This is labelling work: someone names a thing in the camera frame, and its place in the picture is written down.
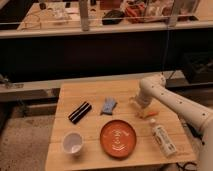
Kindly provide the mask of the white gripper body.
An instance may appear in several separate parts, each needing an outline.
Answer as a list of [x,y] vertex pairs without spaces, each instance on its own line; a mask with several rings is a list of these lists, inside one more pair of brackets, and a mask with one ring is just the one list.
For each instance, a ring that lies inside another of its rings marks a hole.
[[147,103],[146,101],[143,101],[137,95],[134,96],[134,97],[130,97],[130,102],[134,103],[134,104],[137,104],[142,109],[146,108],[149,105],[149,103]]

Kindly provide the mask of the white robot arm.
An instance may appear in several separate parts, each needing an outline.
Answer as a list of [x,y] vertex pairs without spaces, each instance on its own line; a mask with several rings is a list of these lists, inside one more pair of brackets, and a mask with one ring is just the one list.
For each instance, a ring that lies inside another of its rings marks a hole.
[[139,91],[134,100],[144,111],[155,98],[181,116],[202,134],[202,146],[198,157],[197,171],[213,171],[213,109],[187,99],[165,88],[162,74],[144,77],[139,81]]

